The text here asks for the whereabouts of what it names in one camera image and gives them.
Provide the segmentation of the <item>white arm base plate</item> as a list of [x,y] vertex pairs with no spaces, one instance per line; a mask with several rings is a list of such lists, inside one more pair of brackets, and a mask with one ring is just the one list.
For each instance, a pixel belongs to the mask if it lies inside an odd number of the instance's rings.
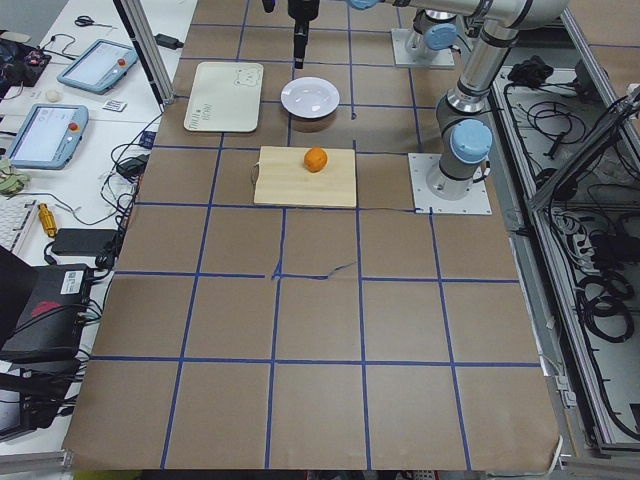
[[392,29],[391,39],[396,67],[453,70],[455,61],[450,45],[433,49],[424,36],[413,29]]
[[467,180],[452,180],[440,170],[440,154],[409,153],[414,210],[420,214],[491,215],[482,168]]

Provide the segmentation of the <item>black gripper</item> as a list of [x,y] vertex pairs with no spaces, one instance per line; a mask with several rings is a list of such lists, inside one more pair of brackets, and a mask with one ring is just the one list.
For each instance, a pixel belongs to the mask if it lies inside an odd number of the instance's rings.
[[[275,10],[276,0],[262,0],[266,13]],[[294,25],[294,68],[303,69],[306,47],[309,37],[309,22],[315,20],[319,14],[319,0],[288,0],[288,15],[295,20]]]

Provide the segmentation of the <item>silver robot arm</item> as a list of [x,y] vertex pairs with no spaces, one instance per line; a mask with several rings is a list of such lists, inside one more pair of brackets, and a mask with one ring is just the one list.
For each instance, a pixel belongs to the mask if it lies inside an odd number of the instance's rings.
[[406,43],[408,51],[426,57],[451,47],[458,35],[456,18],[449,12],[418,9]]
[[437,107],[444,119],[473,117],[482,112],[486,97],[519,32],[549,24],[568,6],[566,1],[393,1],[398,8],[435,10],[467,18],[482,18],[479,39],[471,50],[455,87]]

